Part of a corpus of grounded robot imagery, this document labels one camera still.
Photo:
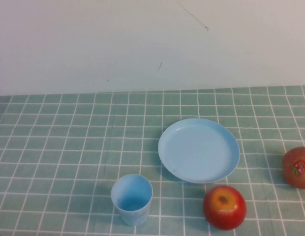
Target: light blue cup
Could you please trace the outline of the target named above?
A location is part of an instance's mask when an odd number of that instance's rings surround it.
[[[125,175],[111,190],[111,199],[122,220],[129,225],[140,225],[147,220],[153,197],[153,187],[141,175]]]

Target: apple stem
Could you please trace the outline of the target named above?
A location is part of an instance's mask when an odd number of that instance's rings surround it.
[[[227,202],[228,200],[224,196],[220,196],[219,200],[223,203]]]

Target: plate rim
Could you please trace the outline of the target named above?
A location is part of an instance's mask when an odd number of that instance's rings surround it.
[[[239,155],[238,155],[238,160],[237,160],[237,164],[235,165],[234,169],[233,169],[229,174],[227,174],[226,176],[224,176],[224,177],[222,177],[222,178],[220,178],[220,179],[217,179],[217,180],[215,180],[215,181],[209,181],[209,182],[208,182],[208,181],[198,181],[198,182],[195,182],[195,181],[191,181],[191,180],[184,179],[184,178],[181,178],[181,177],[177,176],[175,173],[173,173],[173,171],[169,170],[169,169],[167,168],[167,166],[162,162],[162,160],[164,159],[164,158],[161,158],[161,156],[160,156],[161,142],[162,142],[162,139],[161,139],[161,138],[162,138],[162,136],[165,136],[165,135],[166,135],[166,134],[164,134],[164,133],[165,133],[170,127],[172,127],[172,126],[174,126],[174,125],[177,125],[178,123],[181,123],[182,121],[187,121],[187,120],[191,120],[191,121],[204,120],[204,121],[207,121],[207,122],[209,122],[209,123],[214,123],[215,125],[218,125],[219,127],[221,127],[224,131],[227,131],[227,133],[229,133],[229,134],[231,135],[231,137],[236,141],[236,144],[237,144],[237,151],[238,151],[238,154],[239,154]],[[223,126],[223,125],[221,125],[221,124],[219,124],[219,123],[217,123],[217,122],[215,122],[215,121],[213,121],[213,120],[210,120],[210,119],[204,119],[204,118],[188,118],[188,119],[179,120],[179,121],[177,121],[177,122],[171,124],[169,127],[167,127],[167,128],[162,132],[162,134],[161,134],[161,136],[160,136],[160,138],[159,138],[159,141],[158,141],[158,155],[159,155],[159,158],[160,158],[160,161],[161,161],[162,165],[163,165],[171,174],[173,174],[175,177],[177,177],[177,178],[179,178],[179,179],[181,179],[181,180],[183,180],[183,181],[190,182],[190,183],[195,183],[195,184],[206,184],[206,183],[214,183],[214,182],[220,181],[220,180],[222,180],[222,179],[228,177],[231,173],[233,173],[233,171],[236,169],[236,167],[237,167],[238,164],[239,164],[241,151],[240,151],[240,146],[239,146],[239,143],[238,143],[236,137],[235,137],[235,136],[230,132],[230,130],[227,129],[225,126]]]

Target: plastic plate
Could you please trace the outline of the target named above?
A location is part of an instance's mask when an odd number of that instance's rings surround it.
[[[169,126],[158,144],[162,164],[188,182],[211,183],[236,168],[240,149],[224,126],[207,119],[191,118]]]

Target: cup rim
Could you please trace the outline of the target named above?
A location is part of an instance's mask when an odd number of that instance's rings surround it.
[[[112,191],[113,191],[113,188],[116,186],[117,182],[118,182],[120,179],[122,179],[122,178],[124,178],[124,177],[127,177],[127,176],[140,176],[140,177],[144,178],[145,180],[148,181],[148,183],[149,183],[149,185],[150,185],[150,187],[151,187],[151,189],[152,189],[152,195],[151,195],[149,201],[148,201],[142,208],[139,208],[138,210],[124,210],[124,209],[118,207],[118,206],[114,203],[114,201],[112,200]],[[119,178],[119,179],[113,184],[112,189],[111,189],[111,201],[112,201],[113,205],[114,205],[116,208],[118,208],[119,210],[124,211],[124,212],[137,212],[137,211],[143,209],[145,206],[147,206],[147,205],[152,201],[152,199],[153,199],[153,186],[152,186],[152,183],[151,183],[145,176],[142,176],[142,175],[139,175],[139,174],[128,174],[128,175],[122,176],[121,178]]]

